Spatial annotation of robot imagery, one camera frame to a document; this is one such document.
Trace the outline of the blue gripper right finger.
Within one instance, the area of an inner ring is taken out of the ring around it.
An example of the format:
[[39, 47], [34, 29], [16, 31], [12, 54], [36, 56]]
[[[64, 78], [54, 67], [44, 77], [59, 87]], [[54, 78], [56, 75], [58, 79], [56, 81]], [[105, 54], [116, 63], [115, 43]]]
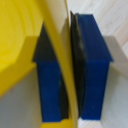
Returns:
[[92, 15], [71, 14], [71, 44], [79, 116], [99, 120], [113, 58]]

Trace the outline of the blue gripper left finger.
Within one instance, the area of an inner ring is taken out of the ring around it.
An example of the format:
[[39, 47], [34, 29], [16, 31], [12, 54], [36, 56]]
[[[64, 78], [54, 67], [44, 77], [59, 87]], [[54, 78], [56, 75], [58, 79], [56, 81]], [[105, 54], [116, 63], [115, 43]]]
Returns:
[[67, 93], [45, 26], [42, 26], [33, 61], [37, 64], [43, 121], [68, 119]]

